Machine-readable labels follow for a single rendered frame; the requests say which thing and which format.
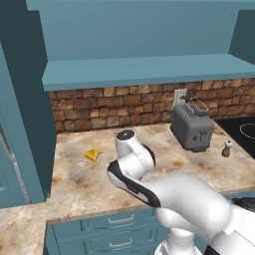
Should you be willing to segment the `teal tall cabinet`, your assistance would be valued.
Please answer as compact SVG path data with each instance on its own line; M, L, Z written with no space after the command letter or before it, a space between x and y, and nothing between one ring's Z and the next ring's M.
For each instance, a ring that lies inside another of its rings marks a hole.
M47 64L40 16L26 0L0 0L0 124L31 204L50 197L56 129L42 77ZM0 209L29 205L0 141Z

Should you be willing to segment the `yellow cheese wedge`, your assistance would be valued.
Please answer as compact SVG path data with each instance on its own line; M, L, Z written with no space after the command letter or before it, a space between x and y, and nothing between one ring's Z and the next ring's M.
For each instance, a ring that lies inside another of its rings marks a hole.
M84 154L84 157L92 162L97 162L99 156L99 151L97 149L87 150Z

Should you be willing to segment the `grey toaster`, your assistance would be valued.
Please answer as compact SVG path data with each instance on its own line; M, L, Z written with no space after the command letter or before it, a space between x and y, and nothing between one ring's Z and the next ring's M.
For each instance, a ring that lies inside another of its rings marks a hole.
M170 129L185 150L203 152L210 147L214 121L208 110L190 103L193 99L196 98L180 97L181 104L176 104L172 111Z

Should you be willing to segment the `teal drawer front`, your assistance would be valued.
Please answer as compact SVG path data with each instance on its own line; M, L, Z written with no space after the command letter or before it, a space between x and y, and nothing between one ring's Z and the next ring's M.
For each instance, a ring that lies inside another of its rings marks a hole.
M61 255L153 255L166 236L158 224L59 241Z
M109 224L108 222L108 218L111 220L128 218L131 214L134 217L133 221L123 224ZM139 224L154 223L155 221L154 210L149 208L57 223L53 225L53 230L58 240L67 240L90 234L101 234L112 230L124 229L125 227L133 227Z

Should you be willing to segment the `brown pepper shaker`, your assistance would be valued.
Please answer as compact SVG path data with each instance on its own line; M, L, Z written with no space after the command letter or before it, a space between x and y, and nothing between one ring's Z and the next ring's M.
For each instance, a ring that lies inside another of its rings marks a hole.
M228 140L225 143L225 147L223 148L221 155L224 157L228 157L230 155L230 149L231 149L232 145L233 145L232 141Z

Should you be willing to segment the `black hob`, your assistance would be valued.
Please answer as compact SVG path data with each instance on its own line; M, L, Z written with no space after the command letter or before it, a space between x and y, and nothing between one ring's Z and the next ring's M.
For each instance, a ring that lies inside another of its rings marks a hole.
M216 120L216 123L255 159L255 117Z

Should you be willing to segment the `white wall socket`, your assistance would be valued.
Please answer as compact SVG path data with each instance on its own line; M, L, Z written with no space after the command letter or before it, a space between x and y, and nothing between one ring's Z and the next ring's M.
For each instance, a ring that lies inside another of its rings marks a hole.
M176 105L184 105L185 100L182 100L181 97L187 94L187 89L178 89L174 91L173 95L173 104L172 106L175 107Z

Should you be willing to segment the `teal open wall cabinet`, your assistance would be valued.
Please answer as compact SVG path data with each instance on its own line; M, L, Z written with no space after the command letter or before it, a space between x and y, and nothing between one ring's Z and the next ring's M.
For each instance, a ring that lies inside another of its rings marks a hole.
M255 0L26 0L46 91L255 78Z

